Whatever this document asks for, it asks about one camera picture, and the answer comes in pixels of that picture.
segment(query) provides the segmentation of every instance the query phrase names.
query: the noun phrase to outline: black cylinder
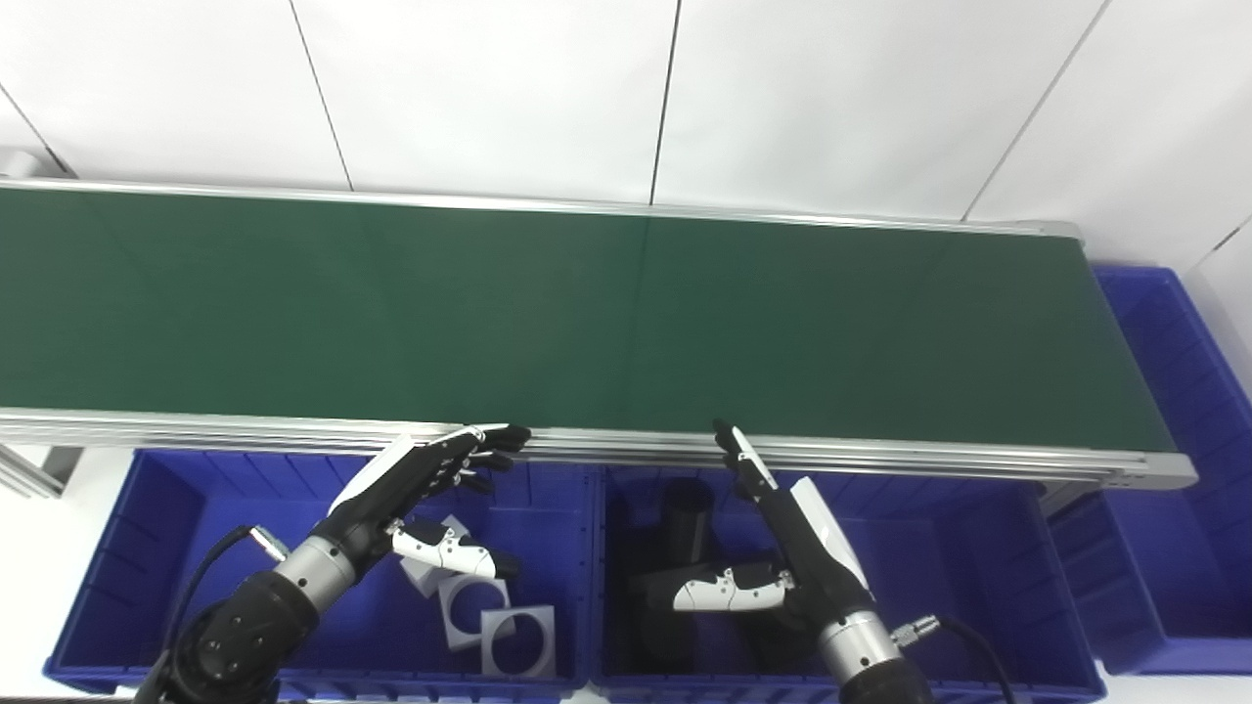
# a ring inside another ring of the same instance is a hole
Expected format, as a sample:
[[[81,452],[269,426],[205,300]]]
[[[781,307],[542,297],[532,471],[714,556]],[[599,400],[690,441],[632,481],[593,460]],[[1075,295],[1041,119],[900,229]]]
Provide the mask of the black cylinder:
[[[712,557],[712,490],[697,479],[675,479],[661,500],[661,536],[670,567]]]
[[[863,670],[839,688],[840,704],[934,704],[930,684],[903,658]]]

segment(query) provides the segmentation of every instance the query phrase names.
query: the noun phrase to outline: black robotic finger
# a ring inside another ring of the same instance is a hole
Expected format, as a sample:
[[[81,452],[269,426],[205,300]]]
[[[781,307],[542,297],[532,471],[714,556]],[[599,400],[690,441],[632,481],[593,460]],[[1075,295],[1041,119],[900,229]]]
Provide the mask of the black robotic finger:
[[[457,475],[457,485],[478,494],[495,494],[496,485],[487,477],[478,476],[471,471],[462,471]]]
[[[717,442],[717,447],[725,450],[727,457],[737,457],[742,448],[739,446],[739,441],[735,440],[735,426],[721,418],[714,418],[712,430],[714,440]]]
[[[520,452],[531,438],[531,428],[515,425],[478,426],[486,436],[480,450]]]
[[[501,452],[475,452],[470,455],[470,467],[481,467],[493,472],[507,472],[513,468],[513,458]]]

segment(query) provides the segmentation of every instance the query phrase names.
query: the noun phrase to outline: white wall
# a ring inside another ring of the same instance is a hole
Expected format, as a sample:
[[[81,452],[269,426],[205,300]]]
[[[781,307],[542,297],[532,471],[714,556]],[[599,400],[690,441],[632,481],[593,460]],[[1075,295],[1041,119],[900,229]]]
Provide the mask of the white wall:
[[[1239,230],[1183,277],[1243,388],[1252,390],[1252,232]]]

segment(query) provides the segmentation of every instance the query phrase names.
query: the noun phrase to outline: metal leg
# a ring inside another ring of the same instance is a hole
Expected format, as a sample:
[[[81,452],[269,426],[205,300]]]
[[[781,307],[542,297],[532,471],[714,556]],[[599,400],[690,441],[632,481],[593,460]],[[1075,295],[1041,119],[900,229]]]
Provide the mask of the metal leg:
[[[64,481],[4,445],[0,445],[0,484],[23,496],[44,499],[56,499],[65,490]]]

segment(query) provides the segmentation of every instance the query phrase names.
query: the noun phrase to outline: white wall panel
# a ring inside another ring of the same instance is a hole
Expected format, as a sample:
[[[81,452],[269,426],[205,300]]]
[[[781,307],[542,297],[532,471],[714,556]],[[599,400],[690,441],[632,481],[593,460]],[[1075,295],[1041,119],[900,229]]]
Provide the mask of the white wall panel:
[[[358,190],[647,200],[672,0],[295,6]]]
[[[1098,0],[687,0],[657,203],[960,218]]]
[[[3,75],[0,75],[0,80],[4,80]],[[21,119],[13,103],[0,93],[0,153],[6,149],[26,152],[39,159],[45,172],[60,173],[60,169],[53,165],[43,143],[39,142],[39,137],[30,129],[26,120]]]
[[[970,217],[1184,271],[1252,212],[1252,4],[1116,0]]]
[[[347,185],[285,0],[8,0],[0,81],[84,179]]]
[[[1183,283],[1222,347],[1243,388],[1252,395],[1252,228],[1187,272]]]

